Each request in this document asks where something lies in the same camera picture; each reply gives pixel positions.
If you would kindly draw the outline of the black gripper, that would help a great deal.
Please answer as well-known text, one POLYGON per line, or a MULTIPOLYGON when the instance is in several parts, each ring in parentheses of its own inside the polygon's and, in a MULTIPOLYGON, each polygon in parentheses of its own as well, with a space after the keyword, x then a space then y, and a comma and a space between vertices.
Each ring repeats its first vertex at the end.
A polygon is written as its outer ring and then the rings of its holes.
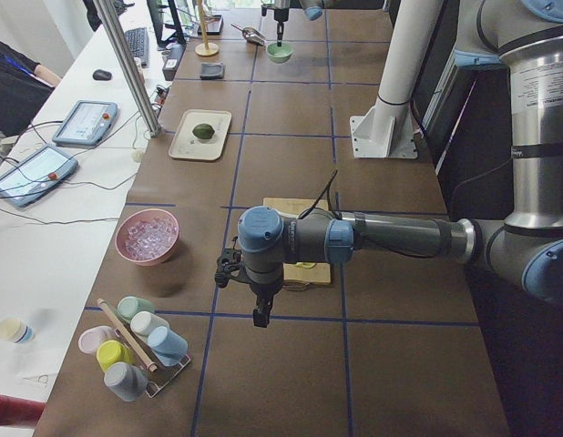
MULTIPOLYGON (((219 288, 226 288, 231 280, 243 283, 243 270, 241 262, 241 251, 236 248, 238 237, 231 239, 230 245, 224 248, 217 258, 217 268, 214 273, 214 281, 219 288)), ((258 297, 252 312, 253 325, 258 328, 267 328, 270 323, 272 297, 258 297)))
POLYGON ((289 19, 290 0, 264 0, 261 2, 261 15, 266 16, 272 10, 276 21, 276 45, 281 46, 284 33, 284 23, 289 19))

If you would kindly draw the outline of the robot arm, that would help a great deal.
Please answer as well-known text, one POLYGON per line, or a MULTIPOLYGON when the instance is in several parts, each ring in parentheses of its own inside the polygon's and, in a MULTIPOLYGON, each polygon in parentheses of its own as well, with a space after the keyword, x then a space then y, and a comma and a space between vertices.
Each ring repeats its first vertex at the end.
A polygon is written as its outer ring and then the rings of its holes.
MULTIPOLYGON (((271 0, 261 2, 261 15, 266 16, 269 11, 273 12, 276 22, 276 46, 282 46, 285 23, 289 20, 291 0, 271 0)), ((314 21, 322 16, 326 8, 324 1, 300 0, 299 5, 306 17, 314 21)))
POLYGON ((216 284, 247 284, 266 327, 283 268, 344 263, 358 249, 476 264, 563 306, 563 1, 464 1, 456 64, 510 73, 514 209, 503 220, 400 218, 311 207, 295 218, 258 206, 222 251, 216 284))

